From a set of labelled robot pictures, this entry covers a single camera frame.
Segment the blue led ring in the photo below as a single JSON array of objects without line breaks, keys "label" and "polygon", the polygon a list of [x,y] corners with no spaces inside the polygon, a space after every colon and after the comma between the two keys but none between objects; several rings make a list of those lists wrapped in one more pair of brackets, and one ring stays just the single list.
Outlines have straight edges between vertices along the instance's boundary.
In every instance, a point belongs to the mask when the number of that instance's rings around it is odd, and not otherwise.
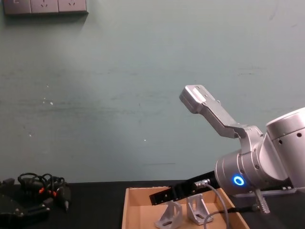
[{"label": "blue led ring", "polygon": [[233,181],[238,186],[243,186],[244,185],[244,179],[241,176],[234,176]]}]

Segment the teal painted wall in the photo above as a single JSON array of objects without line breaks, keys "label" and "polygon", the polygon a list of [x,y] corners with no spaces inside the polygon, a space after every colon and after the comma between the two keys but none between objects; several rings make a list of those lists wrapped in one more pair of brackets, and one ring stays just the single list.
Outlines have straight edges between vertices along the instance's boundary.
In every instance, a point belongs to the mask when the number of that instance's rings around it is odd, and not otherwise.
[{"label": "teal painted wall", "polygon": [[302,0],[89,0],[0,17],[0,178],[185,179],[239,147],[179,101],[203,84],[240,123],[305,106]]}]

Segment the black device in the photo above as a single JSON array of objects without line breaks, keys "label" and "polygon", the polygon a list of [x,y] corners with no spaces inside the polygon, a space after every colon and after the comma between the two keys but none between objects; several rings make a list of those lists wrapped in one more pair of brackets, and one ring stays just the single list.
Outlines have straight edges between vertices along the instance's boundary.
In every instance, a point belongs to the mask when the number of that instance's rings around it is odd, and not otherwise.
[{"label": "black device", "polygon": [[18,181],[25,193],[41,201],[52,198],[59,207],[66,211],[69,210],[71,190],[63,177],[56,177],[51,174],[39,176],[35,173],[24,173],[18,177]]},{"label": "black device", "polygon": [[32,208],[24,208],[8,195],[12,193],[15,180],[10,178],[0,182],[0,227],[21,228],[46,220],[50,209],[41,203]]},{"label": "black device", "polygon": [[215,173],[214,171],[202,174],[200,176],[197,177],[193,177],[191,179],[188,179],[182,183],[179,183],[177,185],[174,186],[170,186],[169,189],[155,193],[150,195],[150,200],[152,205],[158,205],[158,204],[162,204],[165,203],[167,201],[178,201],[199,193],[203,193],[206,191],[209,191],[210,189],[208,187],[204,187],[204,188],[199,188],[197,189],[196,187],[194,187],[194,183],[201,181],[201,180],[210,180],[211,185],[214,188],[219,188],[219,184],[215,178]]}]

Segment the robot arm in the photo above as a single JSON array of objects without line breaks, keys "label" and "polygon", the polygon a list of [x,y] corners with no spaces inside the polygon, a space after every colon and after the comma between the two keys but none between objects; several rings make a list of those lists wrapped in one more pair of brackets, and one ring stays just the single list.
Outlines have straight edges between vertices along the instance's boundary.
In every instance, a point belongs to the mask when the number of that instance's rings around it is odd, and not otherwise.
[{"label": "robot arm", "polygon": [[258,127],[237,123],[202,85],[186,86],[180,99],[191,113],[203,115],[220,136],[239,138],[241,149],[221,157],[213,172],[151,195],[152,204],[205,192],[208,183],[229,195],[253,191],[261,211],[269,213],[261,189],[284,185],[288,178],[295,188],[305,187],[305,108],[269,122],[264,137]]}]

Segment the black cable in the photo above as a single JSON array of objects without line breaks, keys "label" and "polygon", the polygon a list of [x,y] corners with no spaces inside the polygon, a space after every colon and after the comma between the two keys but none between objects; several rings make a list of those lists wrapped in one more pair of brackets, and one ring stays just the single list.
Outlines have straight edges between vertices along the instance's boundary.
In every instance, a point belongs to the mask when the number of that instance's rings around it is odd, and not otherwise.
[{"label": "black cable", "polygon": [[[242,207],[242,208],[228,208],[228,213],[245,213],[245,212],[255,212],[258,211],[259,208],[256,208],[255,206],[247,206],[247,207]],[[223,210],[217,211],[217,213],[224,213]]]},{"label": "black cable", "polygon": [[60,187],[65,183],[65,179],[63,177],[55,177],[49,173],[42,176],[35,173],[23,173],[18,177],[18,181],[24,191],[33,191],[33,186],[35,183],[38,191],[41,191],[41,193],[49,193],[51,195],[53,195],[55,192],[55,185],[56,187]]}]

